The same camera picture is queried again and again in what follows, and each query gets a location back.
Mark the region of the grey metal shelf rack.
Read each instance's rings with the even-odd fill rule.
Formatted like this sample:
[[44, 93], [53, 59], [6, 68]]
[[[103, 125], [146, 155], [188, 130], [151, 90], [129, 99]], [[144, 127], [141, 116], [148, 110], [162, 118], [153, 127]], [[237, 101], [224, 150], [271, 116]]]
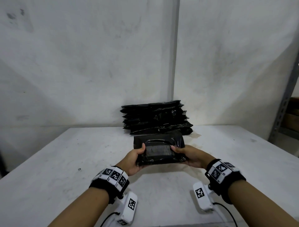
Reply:
[[292, 70], [291, 70], [291, 73], [290, 73], [290, 76], [288, 78], [288, 82], [287, 82], [287, 85], [286, 85], [286, 89], [283, 93], [281, 103], [279, 105], [279, 108], [278, 108], [278, 111], [276, 113], [273, 126], [272, 126], [271, 131], [270, 131], [270, 135], [269, 135], [268, 140], [267, 140], [271, 144], [275, 143], [275, 141], [277, 139], [277, 136], [278, 136], [278, 133], [285, 133], [286, 132], [287, 136], [290, 136], [291, 138], [294, 138], [294, 139], [299, 139], [299, 133], [298, 132], [296, 132], [294, 130], [291, 130], [291, 129], [287, 129], [287, 128], [280, 129], [281, 123], [283, 121], [283, 117], [284, 117], [284, 115], [286, 113], [286, 110], [287, 110], [287, 105], [290, 101], [291, 95], [294, 91], [294, 88], [295, 88], [295, 85], [297, 83], [298, 78], [299, 78], [299, 51], [298, 51], [298, 53], [296, 55], [296, 58], [294, 60], [293, 67], [292, 67]]

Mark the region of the stack of black packets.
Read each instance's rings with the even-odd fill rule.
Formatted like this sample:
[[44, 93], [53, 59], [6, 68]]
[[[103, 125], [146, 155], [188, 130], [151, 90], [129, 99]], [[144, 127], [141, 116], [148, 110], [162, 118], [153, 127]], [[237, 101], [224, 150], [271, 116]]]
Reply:
[[122, 106], [123, 129], [129, 130], [130, 135], [165, 134], [173, 130], [189, 135], [193, 125], [188, 122], [183, 106], [180, 100]]

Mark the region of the brown cardboard box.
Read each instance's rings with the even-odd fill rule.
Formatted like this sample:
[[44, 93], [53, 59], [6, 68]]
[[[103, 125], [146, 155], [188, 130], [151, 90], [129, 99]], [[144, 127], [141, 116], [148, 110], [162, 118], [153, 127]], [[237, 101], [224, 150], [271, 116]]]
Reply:
[[281, 127], [299, 133], [299, 97], [291, 97], [283, 116]]

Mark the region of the person's left forearm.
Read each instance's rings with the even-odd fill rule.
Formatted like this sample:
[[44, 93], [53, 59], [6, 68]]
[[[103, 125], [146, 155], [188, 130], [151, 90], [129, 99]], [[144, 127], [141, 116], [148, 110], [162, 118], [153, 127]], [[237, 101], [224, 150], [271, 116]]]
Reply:
[[94, 227], [109, 203], [107, 191], [88, 188], [65, 208], [48, 227]]

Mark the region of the black marker wristband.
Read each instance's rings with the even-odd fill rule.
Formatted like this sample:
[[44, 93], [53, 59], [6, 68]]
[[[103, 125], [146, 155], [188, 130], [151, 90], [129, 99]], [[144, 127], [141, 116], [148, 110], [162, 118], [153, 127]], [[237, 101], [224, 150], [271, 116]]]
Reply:
[[89, 188], [105, 190], [109, 196], [109, 204], [115, 199], [122, 199], [123, 193], [129, 185], [129, 176], [121, 168], [110, 166], [100, 171], [91, 181]]
[[210, 181], [208, 188], [230, 205], [233, 203], [228, 196], [229, 187], [236, 181], [246, 181], [238, 168], [221, 159], [215, 159], [207, 165], [205, 176]]

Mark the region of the person's right forearm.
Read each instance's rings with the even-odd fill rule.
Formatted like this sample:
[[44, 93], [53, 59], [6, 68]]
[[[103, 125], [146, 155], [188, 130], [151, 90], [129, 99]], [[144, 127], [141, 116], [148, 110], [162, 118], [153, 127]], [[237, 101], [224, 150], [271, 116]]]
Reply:
[[299, 227], [299, 222], [244, 180], [228, 189], [230, 201], [249, 227]]

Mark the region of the person's right hand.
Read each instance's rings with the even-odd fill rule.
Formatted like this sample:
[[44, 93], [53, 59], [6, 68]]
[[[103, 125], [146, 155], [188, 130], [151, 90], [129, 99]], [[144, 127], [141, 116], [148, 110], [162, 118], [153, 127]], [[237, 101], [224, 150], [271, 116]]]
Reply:
[[185, 145], [185, 147], [181, 149], [182, 154], [186, 156], [186, 160], [180, 164], [185, 164], [190, 167], [207, 169], [207, 165], [216, 159], [211, 154], [191, 145]]

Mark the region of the person's left hand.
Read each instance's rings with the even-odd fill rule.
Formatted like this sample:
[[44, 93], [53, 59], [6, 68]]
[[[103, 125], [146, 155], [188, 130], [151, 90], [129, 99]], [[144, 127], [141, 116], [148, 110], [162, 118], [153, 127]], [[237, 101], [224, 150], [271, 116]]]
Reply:
[[119, 163], [115, 166], [121, 168], [129, 177], [135, 175], [141, 169], [147, 166], [137, 166], [138, 149], [131, 150]]

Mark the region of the single black plastic pouch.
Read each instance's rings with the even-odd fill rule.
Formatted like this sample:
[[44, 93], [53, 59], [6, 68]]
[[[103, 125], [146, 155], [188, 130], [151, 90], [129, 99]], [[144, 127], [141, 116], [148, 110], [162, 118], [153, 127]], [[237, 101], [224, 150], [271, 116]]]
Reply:
[[142, 144], [145, 144], [145, 151], [138, 155], [137, 166], [182, 163], [187, 160], [185, 154], [176, 153], [171, 149], [171, 146], [185, 147], [181, 130], [134, 136], [134, 149], [140, 149]]

